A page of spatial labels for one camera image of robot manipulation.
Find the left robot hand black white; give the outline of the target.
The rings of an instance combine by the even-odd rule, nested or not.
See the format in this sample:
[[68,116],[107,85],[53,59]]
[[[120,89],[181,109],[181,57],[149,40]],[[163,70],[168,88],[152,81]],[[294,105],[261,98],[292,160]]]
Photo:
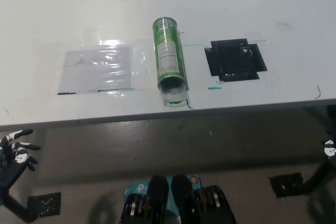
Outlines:
[[1,138],[1,190],[10,189],[28,167],[34,171],[38,161],[28,151],[38,151],[40,146],[17,141],[32,134],[33,129],[9,133]]

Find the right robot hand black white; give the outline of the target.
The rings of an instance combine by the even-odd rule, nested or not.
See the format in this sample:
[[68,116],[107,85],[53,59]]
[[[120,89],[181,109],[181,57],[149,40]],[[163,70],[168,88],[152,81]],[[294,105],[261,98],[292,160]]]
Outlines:
[[336,148],[335,140],[323,140],[323,152],[326,161],[335,169],[336,168]]

